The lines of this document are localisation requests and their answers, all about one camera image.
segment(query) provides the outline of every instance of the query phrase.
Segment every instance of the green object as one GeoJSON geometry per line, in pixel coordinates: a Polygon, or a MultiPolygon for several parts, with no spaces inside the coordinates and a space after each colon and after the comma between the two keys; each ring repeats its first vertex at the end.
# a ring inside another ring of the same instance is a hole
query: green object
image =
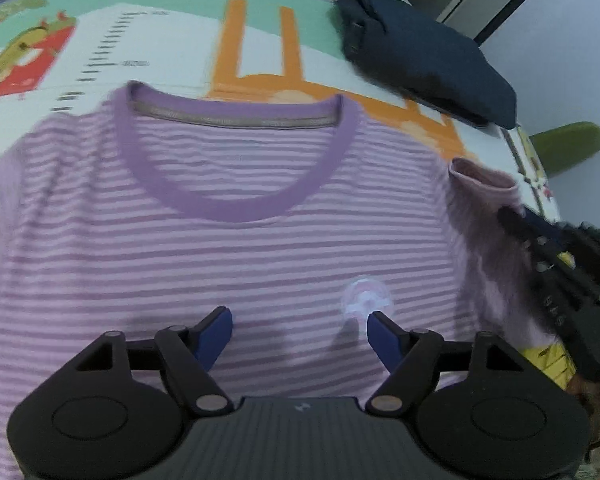
{"type": "Polygon", "coordinates": [[[553,176],[600,151],[600,126],[572,123],[530,137],[544,171],[553,176]]]}

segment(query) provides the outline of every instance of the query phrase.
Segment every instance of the folded dark garment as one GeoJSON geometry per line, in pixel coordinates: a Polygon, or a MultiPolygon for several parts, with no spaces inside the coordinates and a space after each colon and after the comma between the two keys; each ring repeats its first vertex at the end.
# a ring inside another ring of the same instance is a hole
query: folded dark garment
{"type": "Polygon", "coordinates": [[[400,0],[337,0],[342,50],[367,75],[472,123],[516,125],[516,93],[478,45],[400,0]]]}

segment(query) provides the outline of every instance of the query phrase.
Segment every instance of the yellow object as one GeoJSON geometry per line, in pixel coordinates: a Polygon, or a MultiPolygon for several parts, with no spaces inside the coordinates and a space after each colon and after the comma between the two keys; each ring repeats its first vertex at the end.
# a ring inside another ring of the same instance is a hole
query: yellow object
{"type": "Polygon", "coordinates": [[[540,368],[553,382],[562,389],[567,387],[569,380],[575,375],[576,367],[573,365],[567,351],[561,343],[549,346],[529,348],[522,352],[536,367],[540,368]]]}

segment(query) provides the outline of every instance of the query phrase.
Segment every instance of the neckline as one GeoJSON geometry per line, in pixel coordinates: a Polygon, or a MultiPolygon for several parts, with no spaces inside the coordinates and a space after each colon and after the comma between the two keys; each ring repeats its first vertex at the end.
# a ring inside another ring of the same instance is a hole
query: neckline
{"type": "Polygon", "coordinates": [[[314,104],[260,104],[204,101],[173,96],[144,83],[130,81],[113,94],[118,149],[125,164],[144,189],[165,206],[188,218],[217,222],[253,222],[280,216],[304,202],[331,178],[345,158],[360,122],[360,108],[341,94],[314,104]],[[215,118],[305,119],[333,114],[340,118],[327,149],[295,182],[277,192],[224,200],[187,190],[169,181],[142,148],[134,123],[133,102],[142,102],[185,114],[215,118]]]}

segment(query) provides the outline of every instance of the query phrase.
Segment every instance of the shirt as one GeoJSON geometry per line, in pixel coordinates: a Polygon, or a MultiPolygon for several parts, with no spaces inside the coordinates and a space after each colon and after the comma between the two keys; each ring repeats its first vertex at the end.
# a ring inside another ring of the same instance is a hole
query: shirt
{"type": "Polygon", "coordinates": [[[151,338],[229,307],[211,375],[235,399],[366,399],[385,377],[375,310],[535,343],[505,204],[520,206],[510,176],[446,164],[343,96],[206,102],[131,82],[52,115],[0,158],[0,478],[19,476],[16,404],[107,330],[151,338]]]}

